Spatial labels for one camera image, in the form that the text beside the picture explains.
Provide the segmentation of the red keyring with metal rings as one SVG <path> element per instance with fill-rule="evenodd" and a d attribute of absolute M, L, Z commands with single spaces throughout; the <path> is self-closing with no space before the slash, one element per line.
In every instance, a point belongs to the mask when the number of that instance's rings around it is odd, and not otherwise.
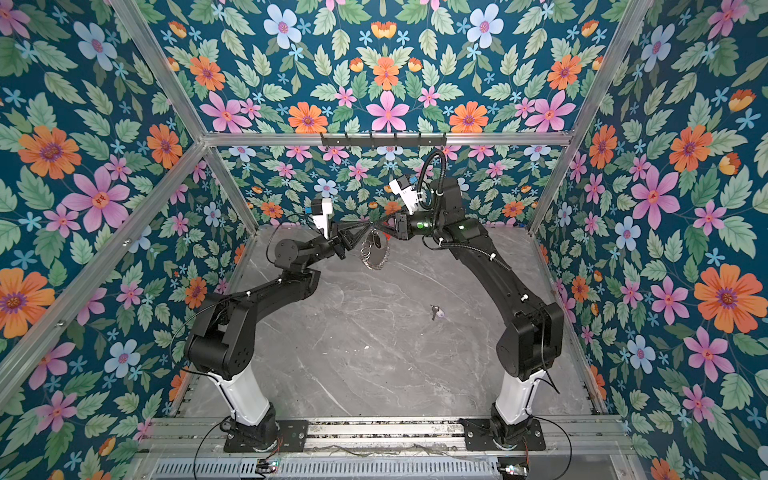
<path fill-rule="evenodd" d="M 370 270 L 382 270 L 390 252 L 388 236 L 379 230 L 366 233 L 360 246 L 360 259 Z"/>

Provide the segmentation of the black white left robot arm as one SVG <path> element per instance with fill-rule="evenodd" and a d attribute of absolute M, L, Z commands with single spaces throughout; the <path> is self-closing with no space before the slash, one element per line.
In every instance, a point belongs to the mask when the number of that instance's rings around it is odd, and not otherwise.
<path fill-rule="evenodd" d="M 273 280 L 230 294 L 213 294 L 197 312 L 184 347 L 184 357 L 209 378 L 229 408 L 219 424 L 227 453 L 272 452 L 283 434 L 276 410 L 258 386 L 252 360 L 258 323 L 278 310 L 309 298 L 321 272 L 313 266 L 346 254 L 372 230 L 368 224 L 330 225 L 306 240 L 285 238 L 274 247 Z"/>

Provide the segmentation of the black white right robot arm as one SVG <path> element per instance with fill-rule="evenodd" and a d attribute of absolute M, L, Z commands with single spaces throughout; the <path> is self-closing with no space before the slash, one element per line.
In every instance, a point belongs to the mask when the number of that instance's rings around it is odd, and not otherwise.
<path fill-rule="evenodd" d="M 533 400 L 540 386 L 554 384 L 549 370 L 562 353 L 564 311 L 537 296 L 502 258 L 486 227 L 466 213 L 457 179 L 439 174 L 429 181 L 421 171 L 416 178 L 391 180 L 389 188 L 403 204 L 378 227 L 399 240 L 432 240 L 431 250 L 450 252 L 501 315 L 505 330 L 496 353 L 504 378 L 488 432 L 496 446 L 510 450 L 537 432 Z"/>

